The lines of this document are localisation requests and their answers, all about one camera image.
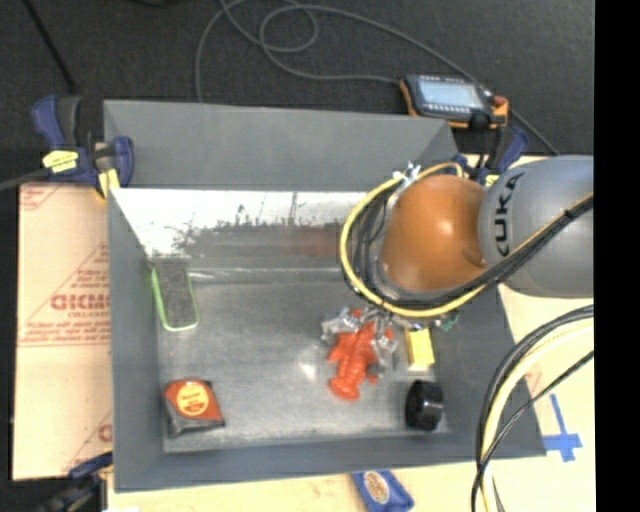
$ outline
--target electrical wire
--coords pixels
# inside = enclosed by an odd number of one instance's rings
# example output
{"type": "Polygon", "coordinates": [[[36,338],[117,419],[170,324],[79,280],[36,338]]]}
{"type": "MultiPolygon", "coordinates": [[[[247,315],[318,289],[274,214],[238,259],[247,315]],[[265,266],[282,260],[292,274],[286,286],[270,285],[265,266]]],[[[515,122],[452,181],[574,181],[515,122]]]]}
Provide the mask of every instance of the electrical wire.
{"type": "Polygon", "coordinates": [[[502,441],[504,441],[504,439],[507,436],[507,434],[509,433],[509,431],[513,428],[513,426],[520,419],[520,417],[527,410],[529,410],[538,400],[540,400],[541,398],[543,398],[544,396],[549,394],[549,392],[551,392],[555,387],[557,387],[559,384],[561,384],[566,379],[568,379],[571,375],[576,373],[580,368],[582,368],[589,361],[594,359],[594,357],[595,357],[595,351],[592,350],[589,353],[587,353],[586,355],[584,355],[582,358],[580,358],[571,367],[567,368],[558,377],[556,377],[553,380],[553,382],[551,382],[551,384],[547,385],[535,397],[531,398],[524,405],[522,405],[509,418],[509,420],[507,422],[505,422],[504,426],[498,431],[498,433],[495,436],[494,441],[491,443],[491,445],[488,446],[484,457],[479,461],[479,463],[477,465],[477,473],[476,473],[476,477],[475,477],[473,485],[472,485],[472,510],[474,512],[476,510],[475,501],[476,501],[477,493],[481,488],[481,483],[482,483],[483,476],[485,475],[485,473],[487,471],[487,468],[489,467],[489,463],[491,462],[491,459],[492,459],[493,455],[495,454],[496,450],[498,449],[498,447],[500,446],[502,441]]]}
{"type": "MultiPolygon", "coordinates": [[[[420,181],[452,168],[460,170],[460,166],[454,162],[436,164],[418,173],[415,180],[420,181]]],[[[376,287],[371,285],[371,275],[374,272],[372,267],[375,262],[368,255],[369,244],[367,240],[370,239],[368,231],[374,225],[372,219],[379,215],[381,206],[385,204],[397,187],[401,186],[403,179],[403,177],[393,177],[382,183],[367,193],[351,210],[340,234],[338,255],[345,279],[356,293],[376,306],[409,318],[428,318],[448,313],[468,302],[489,285],[507,279],[570,222],[593,208],[593,192],[591,192],[530,235],[505,259],[462,286],[442,291],[435,296],[432,293],[420,294],[404,291],[403,297],[394,298],[384,296],[379,291],[373,291],[376,287]],[[355,236],[356,241],[352,243],[354,232],[357,231],[357,229],[353,229],[354,226],[358,226],[360,231],[355,236]],[[350,246],[353,244],[355,244],[355,252],[350,254],[350,246]]]]}
{"type": "MultiPolygon", "coordinates": [[[[235,16],[233,16],[231,12],[232,9],[238,7],[241,4],[247,3],[249,1],[250,0],[235,0],[233,2],[227,3],[225,0],[219,0],[221,10],[218,11],[216,14],[214,14],[210,18],[209,22],[207,23],[205,29],[202,32],[202,35],[200,36],[200,40],[198,41],[198,46],[196,50],[195,63],[194,63],[194,82],[195,82],[196,97],[200,103],[204,102],[203,95],[202,95],[202,84],[201,84],[202,82],[201,67],[202,67],[202,54],[204,51],[204,45],[206,43],[207,38],[209,37],[209,34],[213,26],[222,18],[223,15],[229,20],[229,22],[231,22],[234,28],[243,35],[245,39],[247,39],[252,44],[259,46],[275,66],[286,71],[287,73],[290,73],[294,76],[298,76],[300,78],[305,78],[308,80],[321,80],[321,81],[365,80],[365,81],[374,81],[374,82],[381,82],[381,83],[387,83],[387,84],[399,83],[399,79],[397,78],[389,77],[389,76],[373,75],[373,74],[320,75],[320,74],[308,73],[306,71],[301,71],[299,69],[292,68],[291,66],[288,66],[287,64],[279,60],[275,55],[276,53],[283,53],[283,54],[300,53],[308,49],[309,47],[311,47],[318,40],[320,29],[319,29],[318,21],[316,17],[313,15],[313,12],[315,11],[319,13],[348,18],[358,23],[362,23],[364,25],[374,27],[382,31],[383,33],[399,38],[405,41],[406,43],[410,44],[411,46],[414,46],[419,50],[427,53],[428,55],[440,61],[441,63],[443,63],[444,65],[446,65],[447,67],[449,67],[450,69],[452,69],[457,74],[464,77],[465,79],[470,80],[472,82],[480,83],[480,80],[475,78],[471,73],[469,73],[467,70],[465,70],[464,68],[456,64],[451,59],[447,58],[442,53],[435,50],[433,47],[428,46],[422,43],[421,41],[418,41],[417,39],[409,36],[408,34],[405,34],[389,25],[385,25],[376,20],[367,18],[365,16],[361,16],[353,12],[346,11],[344,9],[320,6],[315,4],[302,4],[302,3],[296,2],[295,0],[283,0],[283,2],[287,3],[288,5],[277,8],[269,12],[262,19],[258,29],[258,37],[255,37],[249,31],[247,31],[244,27],[242,27],[242,25],[238,22],[238,20],[235,18],[235,16]],[[291,46],[291,47],[276,46],[276,45],[269,44],[266,40],[266,31],[269,24],[272,23],[273,20],[279,16],[282,16],[287,13],[293,13],[296,11],[304,12],[304,14],[311,21],[313,29],[307,41],[300,45],[291,46]]],[[[538,138],[538,140],[542,142],[553,155],[560,154],[559,149],[556,148],[546,137],[544,137],[544,135],[542,135],[534,126],[532,126],[531,123],[529,123],[513,107],[510,107],[509,110],[512,116],[514,117],[514,119],[516,119],[530,133],[532,133],[536,138],[538,138]]]]}
{"type": "Polygon", "coordinates": [[[42,40],[47,46],[47,49],[49,50],[51,57],[56,63],[58,70],[62,74],[62,77],[64,78],[64,81],[67,84],[67,90],[69,94],[72,96],[78,94],[78,90],[79,90],[78,85],[76,84],[76,81],[73,79],[73,76],[71,75],[71,72],[67,67],[67,64],[65,63],[64,59],[60,55],[58,48],[56,47],[55,43],[51,39],[51,36],[49,35],[49,32],[44,26],[44,23],[42,22],[42,18],[40,18],[38,11],[36,11],[35,7],[31,3],[31,0],[22,0],[22,4],[25,6],[27,11],[29,12],[29,16],[31,17],[33,24],[38,29],[38,32],[40,33],[42,40]]]}
{"type": "MultiPolygon", "coordinates": [[[[579,332],[581,332],[581,330],[576,329],[571,334],[575,336],[575,334],[578,334],[579,332]]],[[[546,354],[553,351],[558,346],[566,344],[568,341],[572,341],[575,339],[574,336],[569,337],[568,334],[569,333],[564,333],[559,337],[556,336],[551,339],[545,339],[541,344],[537,345],[532,352],[528,353],[527,356],[522,360],[522,362],[518,366],[516,366],[516,368],[514,368],[514,370],[504,380],[498,394],[494,399],[494,402],[491,405],[491,410],[487,418],[485,434],[482,441],[481,460],[483,460],[487,454],[488,448],[491,445],[492,439],[494,439],[495,433],[498,429],[502,411],[504,410],[504,407],[506,406],[511,393],[513,392],[517,384],[536,363],[544,358],[546,354]]],[[[497,501],[497,493],[495,492],[495,488],[492,485],[493,480],[488,465],[486,465],[483,472],[484,475],[482,477],[481,488],[485,501],[485,508],[489,512],[494,512],[494,504],[497,501]]]]}
{"type": "Polygon", "coordinates": [[[46,169],[38,169],[33,172],[22,174],[17,178],[12,178],[12,179],[2,181],[0,182],[0,192],[8,188],[13,188],[18,185],[22,185],[23,183],[27,183],[28,181],[44,179],[47,177],[47,175],[48,175],[48,171],[46,169]]]}
{"type": "Polygon", "coordinates": [[[473,511],[475,511],[477,493],[479,489],[482,489],[485,508],[488,511],[493,512],[493,510],[496,509],[502,510],[497,489],[495,488],[495,482],[493,482],[490,471],[488,470],[491,457],[495,453],[498,445],[506,436],[507,432],[524,413],[524,411],[535,401],[539,400],[539,398],[552,387],[555,387],[555,385],[566,379],[568,375],[576,371],[576,365],[563,372],[563,374],[556,378],[551,385],[545,388],[543,392],[539,393],[534,399],[527,402],[527,404],[525,404],[525,406],[523,406],[496,434],[502,410],[507,403],[511,392],[535,362],[542,358],[545,353],[556,348],[559,344],[574,339],[575,337],[570,337],[569,335],[575,335],[580,331],[580,329],[574,327],[568,331],[560,332],[553,337],[549,337],[549,334],[556,332],[556,330],[563,325],[592,318],[593,315],[593,304],[590,304],[582,308],[577,308],[565,315],[547,322],[528,334],[520,343],[514,346],[498,366],[498,369],[496,370],[487,389],[487,394],[478,422],[476,436],[477,473],[472,485],[471,494],[471,505],[473,511]]]}

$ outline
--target red plastic toy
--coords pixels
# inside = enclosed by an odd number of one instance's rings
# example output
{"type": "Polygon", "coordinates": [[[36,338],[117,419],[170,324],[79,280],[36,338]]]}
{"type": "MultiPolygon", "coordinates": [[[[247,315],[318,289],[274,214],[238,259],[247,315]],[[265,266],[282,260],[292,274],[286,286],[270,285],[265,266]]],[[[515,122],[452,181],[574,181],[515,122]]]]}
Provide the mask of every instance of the red plastic toy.
{"type": "MultiPolygon", "coordinates": [[[[351,314],[356,317],[362,315],[362,311],[355,309],[351,314]]],[[[385,331],[385,336],[393,338],[391,329],[385,331]]],[[[331,349],[328,361],[339,361],[337,375],[329,381],[329,387],[340,398],[345,400],[357,400],[360,398],[358,386],[367,377],[371,384],[377,382],[375,375],[367,374],[367,367],[378,362],[378,357],[373,349],[375,337],[374,322],[367,322],[355,333],[339,333],[336,336],[336,344],[331,349]]]]}

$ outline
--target kuka logo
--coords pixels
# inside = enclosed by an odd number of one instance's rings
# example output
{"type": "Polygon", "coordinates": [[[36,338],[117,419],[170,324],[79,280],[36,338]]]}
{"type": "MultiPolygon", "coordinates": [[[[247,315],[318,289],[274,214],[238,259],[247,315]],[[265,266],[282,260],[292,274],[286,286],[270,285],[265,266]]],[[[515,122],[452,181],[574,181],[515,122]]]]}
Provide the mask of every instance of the kuka logo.
{"type": "Polygon", "coordinates": [[[513,191],[516,188],[516,183],[523,175],[524,173],[521,172],[520,174],[511,176],[511,178],[509,178],[509,181],[507,181],[504,186],[505,189],[509,189],[508,194],[505,195],[505,191],[502,191],[502,193],[498,197],[498,207],[496,208],[496,217],[493,223],[496,226],[496,246],[498,248],[498,252],[505,258],[511,252],[511,249],[509,248],[509,230],[507,225],[507,213],[509,212],[508,204],[511,200],[511,196],[513,196],[513,191]]]}

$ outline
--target black cable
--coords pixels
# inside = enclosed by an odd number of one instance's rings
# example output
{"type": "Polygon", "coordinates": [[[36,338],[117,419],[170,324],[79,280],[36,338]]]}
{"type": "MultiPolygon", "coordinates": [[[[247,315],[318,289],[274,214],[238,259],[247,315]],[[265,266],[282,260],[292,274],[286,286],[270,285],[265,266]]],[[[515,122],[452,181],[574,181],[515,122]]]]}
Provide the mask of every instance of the black cable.
{"type": "Polygon", "coordinates": [[[38,11],[36,11],[35,7],[33,7],[31,0],[22,0],[22,3],[26,7],[27,11],[29,11],[29,16],[31,16],[31,19],[33,20],[34,25],[38,29],[38,32],[40,32],[40,36],[42,37],[43,41],[47,45],[49,53],[51,53],[51,56],[53,57],[53,60],[56,63],[56,66],[58,66],[60,73],[62,73],[62,77],[64,78],[64,81],[67,84],[67,89],[69,94],[72,96],[78,94],[78,90],[79,90],[78,85],[76,84],[75,80],[71,76],[71,73],[69,72],[69,68],[67,68],[67,65],[65,64],[64,59],[58,52],[56,45],[53,43],[53,40],[51,39],[49,32],[44,26],[44,23],[42,22],[42,18],[40,18],[38,11]]]}
{"type": "Polygon", "coordinates": [[[0,182],[0,192],[8,188],[13,188],[17,185],[22,185],[23,183],[26,183],[28,181],[40,180],[40,179],[46,178],[47,175],[48,175],[47,169],[38,169],[37,171],[28,172],[26,174],[18,176],[17,178],[5,180],[3,182],[0,182]]]}
{"type": "Polygon", "coordinates": [[[493,145],[489,150],[489,156],[486,158],[484,162],[482,162],[482,165],[480,165],[480,160],[478,160],[478,165],[476,165],[476,168],[478,169],[482,167],[486,167],[490,170],[494,170],[498,163],[497,159],[500,151],[500,146],[504,141],[505,128],[504,126],[498,126],[495,131],[496,131],[496,135],[495,135],[495,138],[493,139],[493,145]]]}
{"type": "MultiPolygon", "coordinates": [[[[352,269],[354,273],[360,278],[360,280],[365,284],[365,286],[369,289],[374,288],[372,285],[371,276],[375,275],[375,261],[369,255],[369,245],[366,243],[366,240],[370,238],[371,232],[368,231],[368,226],[372,226],[373,222],[370,219],[375,218],[379,215],[380,212],[380,198],[384,200],[386,203],[386,199],[390,197],[390,195],[397,190],[397,188],[401,185],[398,183],[389,189],[384,190],[377,196],[374,200],[371,201],[366,207],[362,208],[356,217],[356,221],[359,222],[360,219],[364,219],[362,221],[362,228],[364,229],[364,234],[362,231],[359,231],[356,237],[356,246],[357,251],[356,255],[358,259],[354,259],[352,264],[352,269]]],[[[414,311],[424,310],[427,308],[435,308],[442,307],[446,304],[449,304],[456,299],[466,295],[472,290],[475,290],[479,287],[489,286],[492,284],[497,284],[500,281],[504,281],[513,273],[515,273],[522,265],[524,265],[527,261],[529,261],[535,254],[537,254],[551,239],[560,233],[569,223],[588,212],[593,208],[593,196],[583,200],[579,204],[565,210],[564,214],[558,217],[555,221],[551,222],[540,232],[531,238],[521,250],[516,253],[512,253],[504,260],[496,263],[489,269],[485,270],[480,276],[477,278],[465,283],[462,286],[458,286],[456,288],[448,289],[438,295],[434,296],[433,293],[424,294],[424,293],[409,293],[407,291],[403,291],[403,297],[396,299],[393,297],[382,297],[384,302],[393,305],[399,306],[406,309],[411,309],[414,311]]],[[[348,234],[348,241],[354,239],[353,230],[348,234]]]]}
{"type": "Polygon", "coordinates": [[[482,480],[482,476],[484,475],[484,472],[486,471],[487,466],[489,465],[489,462],[491,462],[491,459],[492,459],[494,453],[496,452],[496,450],[498,449],[498,447],[500,446],[500,444],[502,443],[504,438],[507,436],[507,434],[509,433],[511,428],[516,424],[518,419],[520,419],[520,417],[528,409],[530,409],[533,406],[533,404],[535,404],[543,396],[546,396],[552,389],[554,389],[556,386],[558,386],[560,383],[565,381],[567,378],[569,378],[571,375],[573,375],[575,372],[577,372],[580,368],[582,368],[585,364],[587,364],[589,361],[591,361],[594,358],[594,355],[595,355],[595,353],[592,350],[591,352],[586,354],[584,357],[579,359],[576,363],[574,363],[571,367],[567,368],[558,377],[556,377],[553,380],[553,382],[551,382],[551,384],[546,386],[539,394],[537,394],[535,397],[533,397],[530,400],[528,400],[522,407],[520,407],[513,414],[513,416],[511,416],[511,418],[509,418],[509,420],[504,424],[504,426],[499,430],[499,432],[496,435],[494,441],[491,443],[491,445],[487,449],[487,452],[486,452],[485,456],[477,464],[477,468],[478,469],[477,469],[476,476],[475,476],[475,478],[473,480],[473,485],[472,485],[472,488],[471,488],[471,510],[472,510],[472,512],[475,512],[475,510],[476,510],[476,501],[477,501],[478,491],[480,489],[480,483],[481,483],[481,480],[482,480]]]}
{"type": "MultiPolygon", "coordinates": [[[[456,73],[458,73],[460,76],[464,77],[467,80],[470,80],[472,82],[476,82],[476,83],[480,83],[479,80],[477,80],[471,73],[469,73],[468,71],[466,71],[465,69],[463,69],[462,67],[460,67],[459,65],[457,65],[455,62],[453,62],[451,59],[447,58],[445,55],[441,54],[440,52],[436,51],[434,48],[418,41],[417,39],[412,38],[411,36],[404,34],[403,32],[400,32],[399,30],[394,29],[393,27],[390,27],[388,25],[384,25],[382,23],[379,23],[375,20],[372,20],[370,18],[366,18],[364,16],[361,16],[359,14],[355,14],[349,11],[345,11],[342,9],[338,9],[338,8],[334,8],[334,7],[327,7],[327,6],[319,6],[319,5],[314,5],[314,4],[302,4],[302,3],[298,3],[295,0],[283,0],[283,2],[289,4],[285,7],[281,7],[278,9],[275,9],[273,11],[271,11],[269,14],[267,14],[263,19],[262,22],[260,23],[260,27],[258,29],[258,37],[253,36],[252,34],[250,34],[247,30],[245,30],[240,23],[237,21],[237,19],[232,15],[231,13],[231,9],[244,4],[246,2],[248,2],[249,0],[235,0],[233,2],[227,3],[225,0],[220,0],[220,5],[221,5],[221,10],[218,11],[215,15],[213,15],[209,22],[207,23],[207,26],[205,27],[204,31],[202,32],[202,35],[200,37],[200,40],[198,42],[198,47],[196,50],[196,58],[195,58],[195,64],[194,64],[194,82],[195,82],[195,89],[196,89],[196,96],[198,98],[198,101],[200,103],[203,103],[203,97],[202,97],[202,89],[201,89],[201,73],[200,73],[200,65],[201,65],[201,61],[202,61],[202,53],[204,50],[204,44],[206,42],[207,37],[209,36],[209,33],[211,32],[211,29],[213,28],[213,26],[222,18],[223,15],[226,16],[226,18],[231,22],[231,24],[236,28],[236,30],[238,30],[248,41],[250,41],[252,44],[255,44],[257,46],[259,46],[265,53],[265,55],[269,58],[269,60],[271,60],[271,62],[279,67],[280,69],[286,71],[287,73],[290,73],[294,76],[298,76],[301,78],[306,78],[309,80],[324,80],[324,81],[328,81],[328,80],[367,80],[367,81],[376,81],[376,82],[382,82],[382,83],[390,83],[390,84],[397,84],[399,82],[399,80],[397,78],[391,78],[388,76],[379,76],[379,75],[369,75],[369,74],[352,74],[352,75],[317,75],[317,74],[313,74],[313,73],[307,73],[305,71],[300,71],[297,69],[294,69],[290,66],[287,66],[285,63],[283,63],[281,60],[278,60],[275,56],[275,53],[298,53],[301,52],[303,50],[306,50],[307,48],[309,48],[311,45],[313,45],[317,38],[318,38],[318,34],[319,34],[319,26],[318,26],[318,22],[315,18],[315,16],[313,15],[312,11],[316,11],[316,12],[321,12],[321,13],[325,13],[325,14],[332,14],[332,15],[337,15],[337,16],[342,16],[345,18],[349,18],[352,19],[354,21],[357,21],[359,23],[363,23],[365,25],[369,25],[372,27],[375,27],[383,32],[386,32],[387,34],[393,35],[399,39],[402,39],[403,41],[411,44],[412,46],[415,46],[416,48],[419,48],[420,50],[424,51],[425,53],[427,53],[428,55],[430,55],[431,57],[435,58],[436,60],[439,60],[441,63],[445,64],[447,67],[451,68],[452,70],[454,70],[456,73]],[[268,44],[266,41],[266,29],[267,26],[269,25],[269,23],[271,23],[276,17],[281,16],[283,14],[286,13],[291,13],[291,12],[295,12],[295,11],[303,11],[307,17],[309,18],[309,20],[311,21],[312,25],[313,25],[313,31],[311,33],[311,36],[309,37],[309,39],[304,42],[301,45],[295,46],[295,47],[283,47],[283,46],[274,46],[271,44],[268,44]]],[[[535,129],[528,121],[526,121],[515,109],[513,109],[513,107],[509,107],[509,112],[511,113],[511,115],[517,119],[522,125],[524,125],[535,137],[537,137],[540,142],[542,142],[545,146],[547,146],[547,148],[549,149],[549,151],[551,151],[552,154],[554,155],[559,155],[560,151],[553,145],[551,144],[537,129],[535,129]]]]}
{"type": "Polygon", "coordinates": [[[522,361],[524,356],[531,350],[531,348],[542,338],[547,336],[555,329],[566,325],[570,322],[577,322],[587,318],[593,318],[594,305],[589,304],[584,307],[576,308],[569,311],[549,322],[536,328],[534,331],[527,334],[518,344],[516,344],[510,352],[503,358],[502,362],[494,372],[494,375],[487,387],[487,392],[483,401],[483,407],[480,411],[480,418],[478,420],[477,435],[476,435],[476,457],[480,458],[482,451],[482,440],[484,438],[484,426],[491,409],[491,404],[495,399],[495,395],[506,378],[513,369],[522,361]]]}

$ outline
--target black bottle cap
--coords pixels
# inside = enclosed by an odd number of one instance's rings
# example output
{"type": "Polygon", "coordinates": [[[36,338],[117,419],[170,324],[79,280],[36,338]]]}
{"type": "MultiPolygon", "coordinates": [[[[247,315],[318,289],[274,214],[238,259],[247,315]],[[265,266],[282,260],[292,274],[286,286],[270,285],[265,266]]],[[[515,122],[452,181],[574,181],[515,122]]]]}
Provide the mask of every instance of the black bottle cap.
{"type": "Polygon", "coordinates": [[[434,382],[416,380],[407,393],[405,421],[412,428],[435,430],[442,408],[442,388],[434,382]]]}

